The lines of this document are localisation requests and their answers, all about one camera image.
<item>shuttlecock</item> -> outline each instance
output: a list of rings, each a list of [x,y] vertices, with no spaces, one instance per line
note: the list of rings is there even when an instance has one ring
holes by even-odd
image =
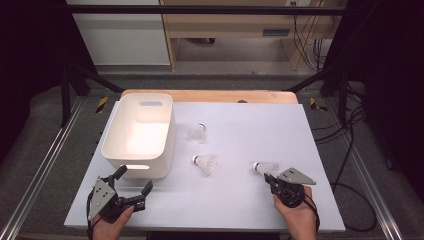
[[[198,165],[205,173],[212,174],[216,160],[212,156],[193,156],[193,163]]]
[[[278,163],[253,163],[253,169],[260,172],[262,175],[265,173],[273,174],[278,171],[280,166]]]
[[[205,131],[206,126],[203,123],[199,123],[197,126],[195,126],[193,129],[190,129],[188,133],[188,139],[193,142],[202,143],[205,141]]]

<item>human hand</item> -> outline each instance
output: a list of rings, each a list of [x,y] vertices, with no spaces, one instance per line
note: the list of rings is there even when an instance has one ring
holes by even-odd
[[[131,218],[134,206],[121,213],[114,223],[109,223],[98,214],[93,220],[93,240],[117,240],[125,224]]]
[[[312,189],[308,186],[304,186],[305,194],[312,199]],[[290,235],[294,240],[315,240],[316,236],[316,224],[315,214],[312,209],[304,202],[296,208],[286,207],[277,195],[273,194],[274,207],[283,216],[287,223],[287,227]]]

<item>white cabinet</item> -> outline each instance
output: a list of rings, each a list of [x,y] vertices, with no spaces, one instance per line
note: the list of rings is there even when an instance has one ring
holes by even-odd
[[[157,0],[67,0],[71,4],[159,5]],[[96,66],[170,65],[160,14],[74,14]]]

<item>gray floor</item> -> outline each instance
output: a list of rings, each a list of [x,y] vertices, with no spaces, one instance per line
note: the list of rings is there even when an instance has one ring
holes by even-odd
[[[181,43],[175,72],[154,67],[132,68],[130,74],[121,69],[103,69],[104,77],[124,88],[150,89],[286,89],[302,81],[313,70],[303,66],[298,72],[290,70],[287,58],[279,41],[223,40],[217,39],[211,45],[204,39],[188,39]],[[119,94],[113,93],[95,82],[89,81],[93,88],[83,104],[78,118],[65,144],[55,159],[41,191],[34,196],[22,222],[19,234],[54,235],[53,239],[63,236],[84,236],[85,232],[65,228],[64,219],[69,205],[78,190],[85,170],[91,160],[104,125],[108,119],[113,100]],[[336,121],[331,111],[313,110],[310,98],[318,106],[331,108],[333,100],[320,97],[320,83],[309,86],[297,93],[299,102],[304,105],[311,129],[333,125]],[[95,113],[101,97],[110,99],[102,113]],[[354,109],[359,104],[349,99],[348,106]],[[26,126],[0,168],[0,224],[5,226],[27,186],[37,173],[44,160],[61,121],[60,89],[55,87],[34,97],[31,115]],[[320,138],[332,133],[337,126],[324,130],[313,130],[314,137]],[[355,124],[355,147],[364,161],[370,175],[378,187],[387,207],[393,216],[403,239],[424,239],[422,222],[424,206],[409,186],[402,173],[388,170],[381,147],[372,130],[364,121]],[[340,169],[346,145],[343,137],[317,145],[325,171],[330,182],[334,181]],[[341,182],[354,187],[362,194],[365,188],[358,177],[352,158],[343,172]],[[372,215],[366,203],[349,190],[338,187],[335,193],[343,220],[349,226],[365,228],[370,225]],[[380,224],[369,232],[347,230],[345,233],[320,234],[320,239],[386,239]],[[124,232],[125,236],[144,233]]]

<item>white table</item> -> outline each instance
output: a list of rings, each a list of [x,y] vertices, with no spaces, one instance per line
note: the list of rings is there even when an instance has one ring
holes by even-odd
[[[287,227],[274,209],[269,185],[252,169],[253,162],[278,162],[281,171],[294,167],[317,182],[312,189],[320,231],[345,230],[302,105],[174,102],[174,114],[171,170],[165,178],[153,180],[146,210],[134,213],[128,228],[283,231]],[[204,144],[187,139],[188,129],[198,123],[207,127]],[[67,227],[86,229],[86,199],[97,176],[115,172],[101,154],[103,141],[104,136],[65,220]],[[210,176],[191,162],[193,155],[204,154],[218,161]],[[119,196],[132,197],[147,181],[121,178],[115,187]]]

